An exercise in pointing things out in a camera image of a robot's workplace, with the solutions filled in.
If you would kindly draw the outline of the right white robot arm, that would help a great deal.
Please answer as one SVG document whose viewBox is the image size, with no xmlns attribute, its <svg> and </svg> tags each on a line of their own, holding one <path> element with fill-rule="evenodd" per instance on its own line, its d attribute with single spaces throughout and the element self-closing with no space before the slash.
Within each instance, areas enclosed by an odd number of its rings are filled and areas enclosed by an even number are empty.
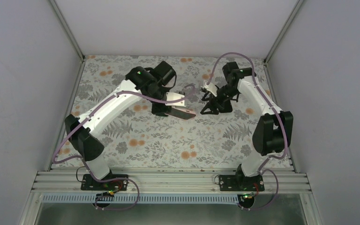
<svg viewBox="0 0 360 225">
<path fill-rule="evenodd" d="M 201 114 L 218 115 L 232 112 L 232 101 L 239 95 L 249 98 L 260 118 L 252 136 L 254 151 L 242 162 L 235 172 L 235 185 L 241 191 L 253 185 L 253 179 L 263 175 L 263 167 L 272 158 L 287 156 L 291 143 L 293 115 L 277 106 L 256 78 L 254 67 L 239 68 L 236 62 L 226 63 L 222 68 L 226 84 L 218 87 L 204 81 L 202 100 L 207 104 Z"/>
</svg>

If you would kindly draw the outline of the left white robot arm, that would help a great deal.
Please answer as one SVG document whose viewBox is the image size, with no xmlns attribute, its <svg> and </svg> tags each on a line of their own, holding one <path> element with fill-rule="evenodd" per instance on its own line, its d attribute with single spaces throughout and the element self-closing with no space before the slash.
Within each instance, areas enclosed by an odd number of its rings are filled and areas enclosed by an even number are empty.
<svg viewBox="0 0 360 225">
<path fill-rule="evenodd" d="M 143 96 L 158 99 L 160 105 L 165 105 L 166 94 L 170 90 L 166 85 L 176 77 L 173 67 L 165 61 L 154 68 L 135 67 L 125 75 L 118 87 L 95 107 L 78 117 L 69 115 L 65 118 L 68 141 L 80 153 L 97 188 L 105 190 L 112 183 L 112 172 L 102 155 L 104 145 L 97 136 Z"/>
</svg>

